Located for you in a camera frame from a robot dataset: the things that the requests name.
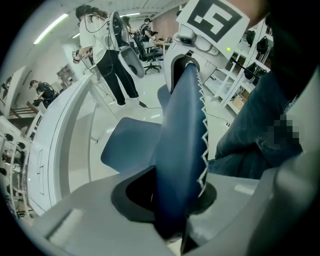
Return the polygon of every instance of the office chair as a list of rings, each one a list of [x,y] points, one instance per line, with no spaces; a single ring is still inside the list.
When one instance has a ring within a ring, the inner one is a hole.
[[[158,73],[160,73],[159,69],[161,69],[161,66],[152,64],[152,62],[156,61],[157,58],[160,58],[162,56],[162,53],[157,52],[157,49],[159,48],[151,48],[150,52],[146,53],[146,50],[142,45],[142,43],[140,42],[139,38],[135,36],[133,40],[135,41],[139,50],[139,59],[143,62],[150,62],[150,65],[143,67],[144,69],[146,69],[144,74],[146,75],[147,71],[151,69],[158,70]]]

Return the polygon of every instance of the person's leg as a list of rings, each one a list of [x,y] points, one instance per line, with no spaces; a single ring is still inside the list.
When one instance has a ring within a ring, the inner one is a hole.
[[[292,100],[284,95],[272,71],[263,76],[218,142],[215,161],[231,154],[242,154],[257,146],[263,156],[261,160],[266,160],[271,167],[277,167],[301,153],[299,140],[293,138],[292,132],[288,132],[283,115]],[[210,172],[215,173],[215,165],[210,165]]]
[[[120,79],[126,93],[130,98],[138,98],[139,94],[137,92],[135,82],[132,79],[131,75],[126,71],[126,69],[122,66],[120,60],[117,58],[114,61],[115,73]]]
[[[104,55],[102,60],[100,60],[96,66],[100,71],[101,77],[104,78],[108,86],[110,87],[116,101],[119,105],[124,105],[126,103],[125,97],[121,91],[118,78],[116,76],[116,67],[113,62],[113,66],[110,65],[110,58],[106,56],[108,52]]]
[[[229,154],[219,159],[210,160],[210,173],[246,178],[260,179],[263,172],[271,168],[257,146],[241,153]]]

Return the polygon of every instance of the denim jeans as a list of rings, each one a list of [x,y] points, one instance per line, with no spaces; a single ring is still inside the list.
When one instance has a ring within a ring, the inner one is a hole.
[[[278,167],[302,152],[285,112],[287,98],[272,71],[260,78],[232,125],[218,142],[209,172],[260,179],[263,171]]]

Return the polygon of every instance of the ceiling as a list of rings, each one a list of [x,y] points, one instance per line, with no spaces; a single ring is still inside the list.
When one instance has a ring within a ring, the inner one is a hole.
[[[79,32],[75,10],[81,5],[98,7],[108,13],[117,11],[120,15],[141,13],[132,20],[153,17],[182,0],[47,0],[22,27],[1,67],[0,81],[5,80],[19,68],[31,66],[55,40],[71,40]],[[62,14],[68,14],[42,41],[34,45],[37,37]]]

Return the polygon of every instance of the black pants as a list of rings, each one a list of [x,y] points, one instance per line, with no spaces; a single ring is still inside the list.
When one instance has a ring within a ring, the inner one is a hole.
[[[139,96],[134,80],[122,66],[118,59],[118,53],[115,50],[107,50],[102,60],[100,60],[96,66],[109,85],[119,105],[124,105],[126,101],[118,83],[117,76],[130,98],[137,98]]]

